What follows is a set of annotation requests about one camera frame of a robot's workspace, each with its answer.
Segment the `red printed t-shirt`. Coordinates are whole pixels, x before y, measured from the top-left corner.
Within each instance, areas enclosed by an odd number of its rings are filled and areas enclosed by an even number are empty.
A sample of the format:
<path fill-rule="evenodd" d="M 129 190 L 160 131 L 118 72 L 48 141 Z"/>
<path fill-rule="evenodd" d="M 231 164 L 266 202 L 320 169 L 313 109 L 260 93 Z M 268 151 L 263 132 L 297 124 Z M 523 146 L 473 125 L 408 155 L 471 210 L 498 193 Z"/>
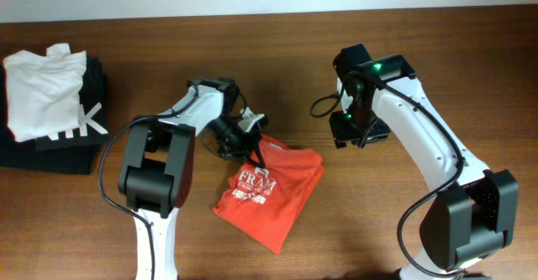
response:
<path fill-rule="evenodd" d="M 324 175 L 323 157 L 311 149 L 292 149 L 268 135 L 262 136 L 259 146 L 266 166 L 241 166 L 228 179 L 229 188 L 214 213 L 279 254 Z"/>

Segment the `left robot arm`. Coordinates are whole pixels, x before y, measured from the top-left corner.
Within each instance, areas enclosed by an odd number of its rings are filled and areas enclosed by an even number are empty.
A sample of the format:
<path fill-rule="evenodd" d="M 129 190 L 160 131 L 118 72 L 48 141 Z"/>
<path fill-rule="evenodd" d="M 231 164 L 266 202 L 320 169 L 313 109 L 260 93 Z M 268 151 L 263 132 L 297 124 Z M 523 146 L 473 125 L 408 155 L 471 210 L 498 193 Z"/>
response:
<path fill-rule="evenodd" d="M 219 158 L 265 165 L 259 143 L 268 119 L 249 107 L 234 116 L 241 95 L 232 79 L 197 79 L 167 111 L 130 125 L 118 189 L 136 227 L 136 280 L 178 277 L 177 216 L 192 185 L 198 135 L 216 137 Z"/>

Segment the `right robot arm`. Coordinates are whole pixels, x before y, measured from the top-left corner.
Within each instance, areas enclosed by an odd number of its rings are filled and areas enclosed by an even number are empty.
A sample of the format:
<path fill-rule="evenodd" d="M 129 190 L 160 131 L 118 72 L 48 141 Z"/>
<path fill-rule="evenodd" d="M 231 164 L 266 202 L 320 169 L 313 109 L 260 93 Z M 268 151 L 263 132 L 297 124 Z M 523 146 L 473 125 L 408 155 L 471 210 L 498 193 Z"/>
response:
<path fill-rule="evenodd" d="M 364 45 L 333 60 L 337 102 L 330 114 L 336 147 L 360 148 L 395 135 L 429 192 L 400 217 L 397 240 L 408 265 L 397 279 L 466 279 L 466 269 L 509 246 L 519 184 L 493 172 L 456 137 L 401 55 L 374 60 Z"/>

